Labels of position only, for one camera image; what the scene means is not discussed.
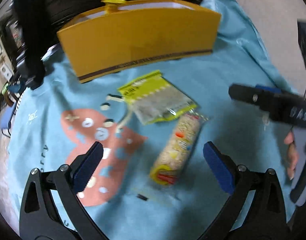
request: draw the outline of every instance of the light blue cloth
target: light blue cloth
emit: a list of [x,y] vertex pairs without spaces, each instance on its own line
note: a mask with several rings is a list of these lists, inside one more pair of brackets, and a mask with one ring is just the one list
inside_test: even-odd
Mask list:
[[[63,132],[61,113],[77,108],[101,112],[100,105],[106,102],[107,94],[118,94],[118,87],[159,69],[211,120],[203,126],[195,151],[171,192],[151,190],[147,177],[176,121],[142,126],[133,116],[127,127],[147,140],[130,160],[118,194],[108,203],[86,208],[101,230],[111,240],[197,239],[228,198],[203,158],[207,141],[213,141],[222,153],[251,171],[274,168],[283,190],[287,218],[291,217],[294,205],[283,166],[287,150],[283,139],[290,127],[272,122],[265,126],[263,112],[234,102],[228,95],[232,83],[291,88],[271,64],[259,33],[235,0],[203,0],[201,5],[222,14],[214,52],[209,56],[152,63],[85,84],[79,84],[61,49],[45,60],[45,66],[54,71],[45,77],[41,87],[25,92],[8,148],[9,189],[18,212],[30,170],[41,168],[41,161],[44,171],[58,169],[75,147]],[[120,120],[126,110],[124,103],[110,103],[108,118]],[[150,195],[149,200],[136,198],[138,191]],[[57,196],[55,202],[65,224],[73,228]],[[236,226],[243,221],[250,203],[249,197]]]

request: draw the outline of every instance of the pink graphic print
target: pink graphic print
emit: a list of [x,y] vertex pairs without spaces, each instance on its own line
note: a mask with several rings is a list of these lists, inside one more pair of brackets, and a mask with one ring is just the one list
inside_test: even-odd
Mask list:
[[146,137],[127,127],[116,133],[116,123],[93,109],[65,111],[61,114],[61,125],[67,137],[77,145],[67,157],[67,164],[86,153],[95,141],[103,145],[103,159],[85,190],[77,196],[84,206],[107,202],[119,190],[128,160]]

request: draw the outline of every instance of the screw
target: screw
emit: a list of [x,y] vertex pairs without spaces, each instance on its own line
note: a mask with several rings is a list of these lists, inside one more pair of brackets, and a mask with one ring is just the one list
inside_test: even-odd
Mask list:
[[60,166],[59,167],[59,169],[61,170],[61,171],[67,171],[68,170],[68,165],[67,164],[63,164],[62,166]]
[[246,171],[246,166],[244,166],[244,165],[239,165],[239,166],[237,167],[237,169],[238,169],[239,171],[241,171],[241,172],[244,172],[244,171]]
[[268,169],[268,172],[270,175],[275,175],[275,170],[274,169]]
[[33,168],[33,169],[30,171],[30,173],[31,173],[32,175],[35,175],[37,172],[38,172],[38,169],[37,169],[37,168]]
[[258,100],[258,95],[253,95],[253,102],[256,102]]

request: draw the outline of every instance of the floor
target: floor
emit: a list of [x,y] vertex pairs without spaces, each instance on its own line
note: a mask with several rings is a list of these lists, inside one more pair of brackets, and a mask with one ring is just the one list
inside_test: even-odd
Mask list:
[[[303,94],[306,70],[298,47],[297,20],[306,20],[302,0],[237,0],[260,32],[273,64]],[[0,212],[18,231],[18,218],[12,209],[6,180],[9,139],[0,133]]]

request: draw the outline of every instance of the small black object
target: small black object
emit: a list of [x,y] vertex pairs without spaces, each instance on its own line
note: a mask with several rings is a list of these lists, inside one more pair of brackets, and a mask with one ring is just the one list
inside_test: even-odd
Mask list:
[[145,197],[145,196],[143,196],[142,194],[137,194],[136,197],[138,197],[138,198],[140,198],[140,199],[142,199],[142,200],[144,200],[144,201],[148,200],[148,198]]
[[107,95],[112,98],[119,98],[119,99],[123,98],[122,96],[119,96],[119,95],[113,95],[113,94],[107,94]]

